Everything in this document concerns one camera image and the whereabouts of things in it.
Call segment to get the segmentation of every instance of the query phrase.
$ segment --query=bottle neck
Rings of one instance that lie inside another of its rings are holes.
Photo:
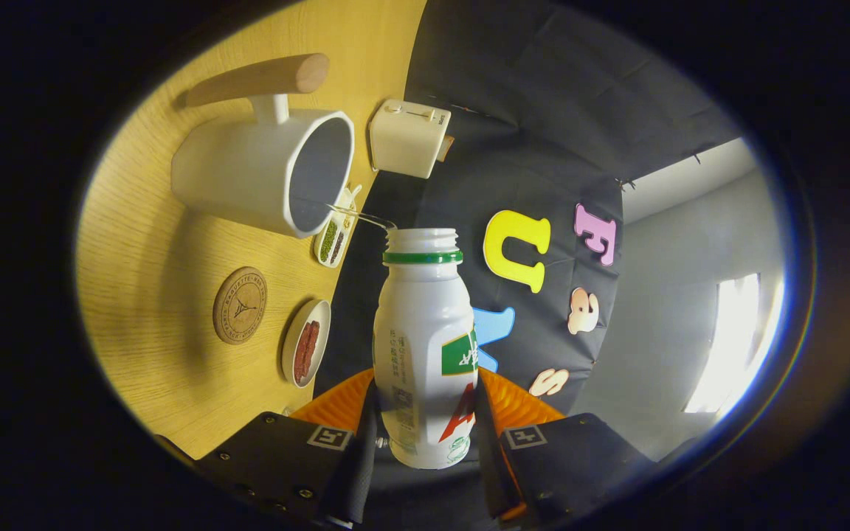
[[[398,281],[440,282],[458,278],[458,263],[385,263]]]
[[[455,229],[391,229],[382,263],[390,275],[415,281],[458,278],[463,255],[455,245]]]

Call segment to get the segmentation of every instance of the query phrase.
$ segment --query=black cloth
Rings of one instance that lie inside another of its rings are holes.
[[[448,135],[455,143],[427,181],[380,172],[364,211],[399,228],[455,228],[465,253],[458,271],[472,305],[516,310],[510,336],[483,349],[500,363],[499,374],[524,389],[541,370],[568,369],[563,391],[543,400],[569,411],[598,357],[623,271],[618,182],[732,140],[738,128],[650,50],[546,2],[429,1],[405,100],[452,111]],[[573,231],[577,202],[617,223],[608,268]],[[511,260],[546,265],[539,293],[493,275],[483,262],[487,222],[502,209],[550,221],[546,255],[513,238],[503,246]],[[357,225],[341,264],[317,395],[372,365],[373,320],[387,278],[384,249],[381,229]],[[573,336],[567,314],[576,286],[599,296],[601,315],[596,330]],[[380,435],[387,437],[381,426]],[[377,451],[358,528],[396,527],[496,528],[486,515],[475,445],[445,471],[415,471],[387,449]]]

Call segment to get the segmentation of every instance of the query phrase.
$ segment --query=barcode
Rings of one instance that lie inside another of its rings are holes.
[[[395,420],[406,429],[415,429],[415,418],[412,416],[412,393],[393,386],[392,399],[395,401]]]

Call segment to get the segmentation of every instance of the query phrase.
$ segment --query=mug handle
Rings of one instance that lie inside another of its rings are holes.
[[[287,94],[309,94],[327,78],[330,58],[304,54],[272,58],[210,77],[186,93],[187,107],[247,97],[260,123],[283,124]]]

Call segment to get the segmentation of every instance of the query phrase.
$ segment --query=wooden table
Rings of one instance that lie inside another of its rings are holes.
[[[292,108],[344,111],[356,125],[350,187],[368,191],[365,125],[376,105],[402,98],[426,0],[309,0],[244,28],[186,64],[146,98],[109,142],[94,172],[77,236],[77,291],[109,382],[152,433],[199,458],[264,410],[297,408],[280,368],[283,333],[299,306],[331,299],[339,269],[298,240],[186,209],[170,192],[170,161],[196,125],[248,117],[247,100],[180,108],[188,88],[257,61],[322,52],[330,74]],[[365,192],[358,205],[362,207]],[[235,269],[254,266],[267,306],[252,339],[232,346],[213,330],[212,306]],[[327,357],[325,363],[336,363]]]

